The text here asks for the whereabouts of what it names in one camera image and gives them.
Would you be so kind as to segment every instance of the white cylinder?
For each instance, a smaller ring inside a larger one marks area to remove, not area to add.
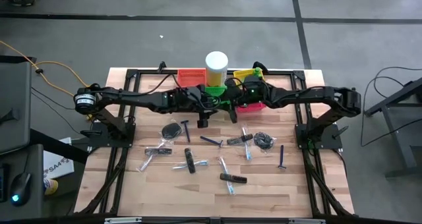
[[[205,58],[206,83],[209,86],[224,86],[229,59],[223,52],[214,51]]]

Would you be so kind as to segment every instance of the yellow cable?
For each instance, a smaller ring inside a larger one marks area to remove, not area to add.
[[[32,66],[35,68],[35,69],[40,69],[37,65],[41,65],[41,64],[46,64],[46,63],[52,63],[52,64],[57,64],[57,65],[61,65],[61,66],[63,66],[63,67],[65,67],[65,68],[67,68],[67,69],[69,69],[77,78],[78,78],[78,80],[84,85],[84,86],[86,86],[86,87],[88,87],[88,85],[80,78],[80,76],[73,70],[73,69],[71,69],[69,66],[67,66],[67,65],[65,65],[65,64],[63,64],[63,63],[59,63],[59,62],[55,62],[55,61],[43,61],[43,62],[39,62],[39,63],[34,63],[34,62],[32,62],[29,58],[27,58],[27,56],[25,56],[23,53],[21,53],[19,50],[17,50],[17,49],[15,49],[15,48],[13,48],[12,46],[10,46],[10,45],[8,45],[7,43],[5,43],[5,42],[3,42],[3,41],[0,41],[0,43],[2,43],[3,45],[6,45],[9,49],[12,49],[13,51],[15,51],[15,52],[17,52],[19,55],[21,55],[22,57],[24,57],[29,63],[31,63],[32,64]],[[57,90],[60,90],[60,91],[62,91],[62,92],[65,92],[66,94],[69,94],[70,96],[74,96],[72,93],[70,93],[70,92],[68,92],[68,91],[66,91],[65,89],[63,89],[63,88],[60,88],[60,87],[58,87],[58,86],[56,86],[56,85],[54,85],[54,84],[52,84],[51,82],[49,82],[48,80],[47,80],[47,78],[44,76],[44,74],[43,73],[40,73],[40,75],[41,75],[41,77],[44,79],[44,81],[48,84],[48,85],[50,85],[50,86],[52,86],[53,88],[55,88],[55,89],[57,89]]]

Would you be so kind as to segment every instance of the pink basket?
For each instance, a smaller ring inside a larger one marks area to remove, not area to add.
[[[205,84],[205,69],[179,69],[177,70],[177,82],[181,87]]]
[[[263,102],[259,102],[259,103],[249,104],[246,107],[236,107],[236,111],[238,113],[247,113],[247,112],[260,111],[261,109],[264,109],[265,107],[266,105],[263,104]]]

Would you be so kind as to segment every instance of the wooden table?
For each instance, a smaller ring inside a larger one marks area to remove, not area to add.
[[[122,88],[126,68],[111,68],[107,86]],[[305,70],[307,86],[324,85],[321,70]],[[161,75],[144,75],[140,80],[140,92],[152,89],[163,78]],[[266,76],[266,81],[291,89],[290,80],[284,76]],[[159,90],[175,87],[167,79]],[[314,117],[323,114],[328,106],[312,104]],[[118,105],[107,109],[117,114]],[[119,215],[139,216],[183,216],[183,217],[311,217],[311,207],[305,178],[301,151],[295,143],[294,125],[297,123],[293,105],[282,109],[263,109],[260,112],[238,114],[239,122],[232,124],[228,113],[220,111],[211,116],[209,127],[196,127],[197,114],[175,113],[161,115],[145,108],[137,108],[134,146],[129,150],[125,178],[121,192]],[[157,146],[162,127],[176,121],[189,120],[191,143],[185,134],[173,146],[173,154],[155,157],[145,172],[136,168],[147,158],[144,149]],[[266,132],[277,138],[276,146],[269,153],[262,153],[251,146],[253,159],[245,159],[244,147],[218,148],[200,140],[203,135],[215,140],[226,140],[241,135],[241,125],[246,123],[250,133]],[[277,168],[280,160],[280,145],[284,145],[286,170]],[[185,161],[184,149],[191,148],[194,160],[207,159],[209,167],[197,167],[191,175],[187,169],[174,171],[171,168]],[[342,161],[333,151],[321,150],[321,159],[327,186],[346,210],[353,212],[346,174]],[[75,211],[79,211],[93,199],[104,183],[110,149],[100,148],[86,163],[86,168]],[[219,179],[222,167],[217,157],[223,156],[231,174],[248,178],[247,184],[233,184],[235,196],[230,196],[226,182]],[[315,188],[318,206],[322,210],[320,190]],[[109,197],[110,208],[113,195]]]

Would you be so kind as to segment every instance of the gray floor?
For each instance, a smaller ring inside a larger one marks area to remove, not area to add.
[[[421,0],[299,0],[303,17],[422,18]],[[168,16],[295,16],[292,0],[39,0],[34,7],[0,11],[26,13],[127,14]],[[422,68],[422,25],[305,24],[313,69],[322,69],[327,85],[356,87],[363,94],[368,81],[384,67]],[[230,67],[260,61],[269,68],[303,69],[296,23],[28,20],[0,18],[0,39],[39,61],[71,65],[86,82],[104,84],[110,67],[201,67],[205,55],[225,52]],[[13,54],[0,47],[0,54]],[[75,92],[80,84],[58,66],[44,66],[48,78]],[[388,70],[402,83],[422,72]],[[389,95],[400,88],[379,81]],[[63,104],[69,96],[46,86],[34,74],[33,87]],[[366,108],[381,100],[370,87]],[[55,138],[80,135],[36,98],[32,126]],[[78,130],[84,117],[59,109]],[[384,173],[401,167],[389,136],[361,148],[361,117],[342,119],[348,181],[356,214],[363,217],[421,222],[422,178],[386,180]],[[364,141],[387,132],[384,119],[365,120]],[[72,200],[75,194],[68,194]]]

